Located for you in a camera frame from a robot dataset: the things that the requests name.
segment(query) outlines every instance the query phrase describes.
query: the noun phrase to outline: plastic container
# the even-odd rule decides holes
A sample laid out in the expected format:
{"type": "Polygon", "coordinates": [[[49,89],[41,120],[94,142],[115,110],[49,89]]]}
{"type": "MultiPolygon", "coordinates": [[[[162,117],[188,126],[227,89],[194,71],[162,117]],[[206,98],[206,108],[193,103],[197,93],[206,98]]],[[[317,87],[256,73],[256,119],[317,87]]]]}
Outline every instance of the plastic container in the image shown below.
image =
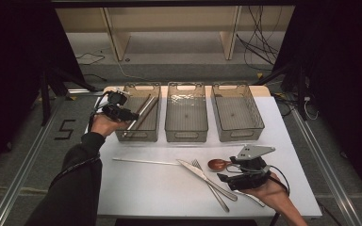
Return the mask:
{"type": "Polygon", "coordinates": [[[210,99],[221,142],[259,139],[264,122],[247,83],[215,83],[210,99]]]}
{"type": "Polygon", "coordinates": [[[206,142],[207,110],[203,83],[169,83],[165,131],[168,142],[206,142]]]}
{"type": "Polygon", "coordinates": [[[132,112],[140,113],[140,117],[127,128],[116,130],[117,139],[119,141],[156,142],[161,106],[160,84],[132,83],[127,84],[123,91],[131,94],[124,107],[132,112]]]}

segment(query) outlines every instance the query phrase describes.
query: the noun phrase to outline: gray floor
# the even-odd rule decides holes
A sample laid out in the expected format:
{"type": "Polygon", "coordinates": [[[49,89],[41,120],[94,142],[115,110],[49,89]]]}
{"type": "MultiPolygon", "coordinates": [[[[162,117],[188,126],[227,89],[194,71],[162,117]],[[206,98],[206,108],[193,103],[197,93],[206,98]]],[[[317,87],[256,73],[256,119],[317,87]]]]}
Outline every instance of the gray floor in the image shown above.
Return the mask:
{"type": "MultiPolygon", "coordinates": [[[[240,34],[248,39],[251,34],[240,34]]],[[[271,45],[279,48],[283,33],[274,33],[271,36],[271,45]]],[[[88,83],[104,88],[111,85],[121,85],[129,81],[154,80],[166,84],[169,81],[233,81],[247,80],[254,82],[258,73],[267,74],[267,71],[249,68],[244,60],[244,48],[237,42],[232,60],[225,60],[222,53],[222,45],[218,33],[137,33],[133,34],[127,48],[121,68],[113,60],[105,34],[69,34],[74,52],[77,56],[84,53],[103,55],[105,58],[92,65],[81,65],[88,83]],[[87,74],[95,74],[104,77],[107,81],[87,74]]],[[[89,64],[99,56],[84,56],[79,59],[82,64],[89,64]]],[[[270,65],[246,54],[249,64],[256,67],[270,69],[270,65]]],[[[279,77],[268,85],[270,91],[279,92],[279,77]]],[[[69,88],[78,88],[74,84],[68,84],[69,88]]],[[[23,225],[28,215],[46,194],[51,180],[59,172],[61,160],[66,151],[79,141],[88,123],[96,96],[77,95],[73,99],[67,99],[58,109],[55,119],[52,121],[46,140],[42,143],[38,156],[22,185],[19,196],[8,211],[5,225],[23,225]],[[64,120],[68,121],[66,128],[74,131],[70,139],[57,140],[56,137],[66,137],[68,133],[59,132],[64,120]]],[[[285,105],[279,105],[281,114],[288,112],[285,105]]],[[[310,106],[309,111],[316,109],[310,106]]],[[[321,166],[318,164],[310,145],[307,144],[301,127],[295,114],[284,117],[284,122],[290,134],[295,150],[300,158],[304,173],[309,181],[316,198],[332,213],[342,225],[353,225],[346,219],[346,213],[339,207],[337,198],[329,186],[329,182],[323,176],[321,166]]],[[[359,221],[362,222],[362,183],[352,168],[348,159],[340,156],[342,151],[330,133],[326,122],[321,115],[316,120],[308,120],[307,125],[313,131],[316,140],[321,146],[321,152],[330,162],[332,170],[337,176],[347,197],[353,204],[359,221]]],[[[11,152],[2,153],[0,156],[0,201],[5,196],[12,184],[16,173],[22,166],[27,154],[33,147],[33,141],[41,130],[41,102],[36,100],[35,105],[29,111],[29,115],[22,127],[17,131],[12,140],[11,152]]],[[[269,225],[270,219],[258,219],[259,225],[269,225]]],[[[327,213],[322,218],[308,219],[309,225],[336,225],[327,213]]],[[[114,218],[99,218],[97,225],[111,225],[114,218]]],[[[280,218],[277,225],[286,225],[280,218]]]]}

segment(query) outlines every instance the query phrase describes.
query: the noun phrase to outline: floor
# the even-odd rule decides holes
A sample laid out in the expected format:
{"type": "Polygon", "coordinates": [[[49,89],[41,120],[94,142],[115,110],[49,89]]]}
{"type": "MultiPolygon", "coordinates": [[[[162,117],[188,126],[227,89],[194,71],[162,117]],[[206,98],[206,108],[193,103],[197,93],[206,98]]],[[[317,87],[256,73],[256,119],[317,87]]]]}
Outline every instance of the floor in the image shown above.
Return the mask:
{"type": "MultiPolygon", "coordinates": [[[[248,40],[252,33],[239,34],[248,40]]],[[[283,32],[264,34],[274,49],[279,49],[283,32]]],[[[226,60],[222,53],[220,36],[216,32],[173,32],[173,33],[133,33],[123,61],[117,63],[110,50],[106,34],[68,34],[74,53],[79,57],[80,68],[89,84],[99,87],[121,85],[128,81],[156,80],[166,84],[169,81],[211,82],[216,80],[256,81],[259,75],[267,75],[271,65],[249,52],[237,41],[232,60],[226,60]]],[[[267,84],[273,93],[279,88],[282,76],[267,84]]],[[[68,84],[70,89],[78,89],[68,84]]],[[[293,93],[285,94],[289,99],[293,93]]],[[[4,225],[23,225],[29,213],[46,194],[52,178],[58,173],[65,151],[85,131],[87,117],[96,96],[72,95],[63,100],[52,101],[56,119],[49,131],[41,128],[41,101],[36,100],[29,115],[12,140],[11,151],[0,156],[0,205],[7,204],[7,194],[11,190],[18,195],[9,202],[3,212],[4,225]],[[74,130],[69,139],[59,132],[64,120],[66,126],[74,130]],[[47,136],[42,143],[34,143],[35,138],[47,136]],[[30,161],[27,168],[23,163],[30,161]],[[18,171],[27,169],[24,178],[17,177],[18,171]]],[[[292,143],[300,158],[304,173],[315,197],[323,206],[323,217],[308,219],[309,225],[362,225],[362,183],[349,163],[343,157],[321,113],[313,105],[307,105],[310,118],[302,121],[299,114],[286,102],[279,103],[280,113],[292,143]]],[[[258,224],[269,225],[269,218],[257,219],[258,224]]],[[[114,225],[115,218],[98,218],[97,225],[114,225]]],[[[280,218],[276,225],[286,225],[280,218]]]]}

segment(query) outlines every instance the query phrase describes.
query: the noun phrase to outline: printed number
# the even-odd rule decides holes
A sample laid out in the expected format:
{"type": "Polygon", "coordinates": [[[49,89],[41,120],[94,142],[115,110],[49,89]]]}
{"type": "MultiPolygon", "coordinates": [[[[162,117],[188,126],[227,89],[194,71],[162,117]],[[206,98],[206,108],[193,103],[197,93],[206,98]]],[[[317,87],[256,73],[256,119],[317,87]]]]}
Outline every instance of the printed number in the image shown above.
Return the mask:
{"type": "Polygon", "coordinates": [[[60,129],[59,129],[59,132],[69,132],[69,134],[67,135],[67,137],[55,137],[55,140],[63,140],[63,139],[70,139],[70,137],[72,136],[72,133],[73,133],[73,130],[74,129],[64,129],[64,124],[66,122],[69,122],[69,121],[75,121],[75,120],[64,120],[61,125],[60,125],[60,129]]]}

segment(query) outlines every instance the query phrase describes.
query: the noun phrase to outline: black sleeve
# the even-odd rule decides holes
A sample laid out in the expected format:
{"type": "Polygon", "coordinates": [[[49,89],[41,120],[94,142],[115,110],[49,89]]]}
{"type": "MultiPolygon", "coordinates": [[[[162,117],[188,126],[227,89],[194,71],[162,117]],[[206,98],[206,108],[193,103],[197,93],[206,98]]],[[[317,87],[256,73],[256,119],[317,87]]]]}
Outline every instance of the black sleeve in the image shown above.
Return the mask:
{"type": "MultiPolygon", "coordinates": [[[[105,143],[100,134],[87,133],[70,149],[62,170],[93,159],[105,143]]],[[[95,225],[102,179],[102,162],[94,161],[60,177],[25,225],[95,225]]]]}

